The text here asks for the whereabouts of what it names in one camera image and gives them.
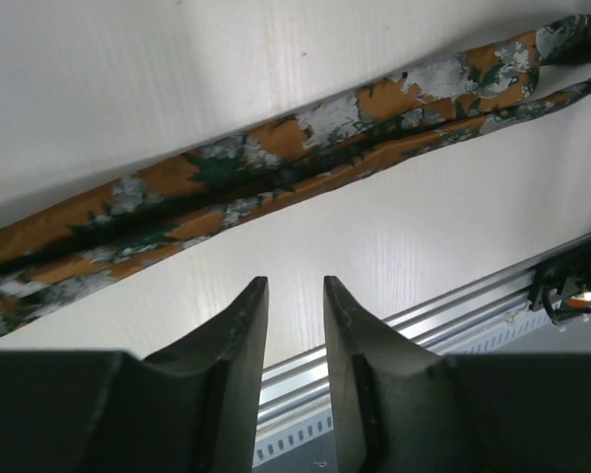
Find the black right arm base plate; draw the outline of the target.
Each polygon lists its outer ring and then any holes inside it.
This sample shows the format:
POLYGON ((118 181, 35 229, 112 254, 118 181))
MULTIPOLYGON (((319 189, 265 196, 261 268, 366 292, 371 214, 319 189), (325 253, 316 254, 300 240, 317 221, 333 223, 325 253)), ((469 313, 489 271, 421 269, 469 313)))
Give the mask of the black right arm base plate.
POLYGON ((529 309, 541 310, 562 331, 591 315, 591 240, 564 250, 536 266, 529 309))

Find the orange grey floral tie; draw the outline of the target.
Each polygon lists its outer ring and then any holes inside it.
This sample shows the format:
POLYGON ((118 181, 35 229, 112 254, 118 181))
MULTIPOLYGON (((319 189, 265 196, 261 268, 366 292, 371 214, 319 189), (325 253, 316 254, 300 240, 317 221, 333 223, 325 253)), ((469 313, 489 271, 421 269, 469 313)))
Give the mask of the orange grey floral tie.
POLYGON ((230 228, 591 95, 591 15, 400 69, 0 229, 0 338, 230 228))

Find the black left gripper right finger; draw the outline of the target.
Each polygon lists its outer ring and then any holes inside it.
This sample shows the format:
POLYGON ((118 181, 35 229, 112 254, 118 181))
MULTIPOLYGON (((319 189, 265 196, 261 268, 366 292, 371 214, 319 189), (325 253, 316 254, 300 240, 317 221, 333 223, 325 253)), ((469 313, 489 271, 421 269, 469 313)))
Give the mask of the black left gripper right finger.
POLYGON ((591 472, 591 354, 439 356, 324 280, 342 472, 591 472))

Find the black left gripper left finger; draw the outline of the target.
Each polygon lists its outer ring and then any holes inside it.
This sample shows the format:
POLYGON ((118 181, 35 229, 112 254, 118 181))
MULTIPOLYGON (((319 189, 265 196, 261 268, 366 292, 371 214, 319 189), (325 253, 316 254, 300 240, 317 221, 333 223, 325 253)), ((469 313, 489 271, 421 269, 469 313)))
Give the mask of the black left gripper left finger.
POLYGON ((268 302, 257 277, 144 359, 0 350, 0 472, 250 471, 268 302))

